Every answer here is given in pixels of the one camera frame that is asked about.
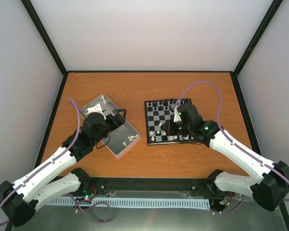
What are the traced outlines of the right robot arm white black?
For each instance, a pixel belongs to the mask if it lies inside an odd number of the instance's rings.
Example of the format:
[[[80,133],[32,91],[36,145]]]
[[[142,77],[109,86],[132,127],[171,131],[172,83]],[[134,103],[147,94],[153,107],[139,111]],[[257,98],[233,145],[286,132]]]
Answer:
[[[215,170],[207,180],[212,193],[231,191],[253,198],[263,209],[274,211],[289,193],[289,166],[275,163],[257,154],[234,139],[223,127],[212,120],[203,120],[190,102],[172,106],[174,116],[162,125],[167,135],[193,138],[196,143],[223,154],[248,176]]]

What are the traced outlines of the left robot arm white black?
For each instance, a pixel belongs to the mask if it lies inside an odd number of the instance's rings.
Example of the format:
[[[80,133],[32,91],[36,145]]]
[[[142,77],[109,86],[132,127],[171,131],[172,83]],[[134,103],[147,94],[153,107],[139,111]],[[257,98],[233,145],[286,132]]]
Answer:
[[[72,170],[59,180],[55,177],[91,153],[98,142],[122,126],[126,113],[126,109],[115,109],[108,115],[101,109],[90,113],[84,121],[78,121],[74,134],[45,162],[13,183],[3,182],[0,209],[9,222],[20,227],[50,201],[70,192],[87,193],[91,178],[82,168]]]

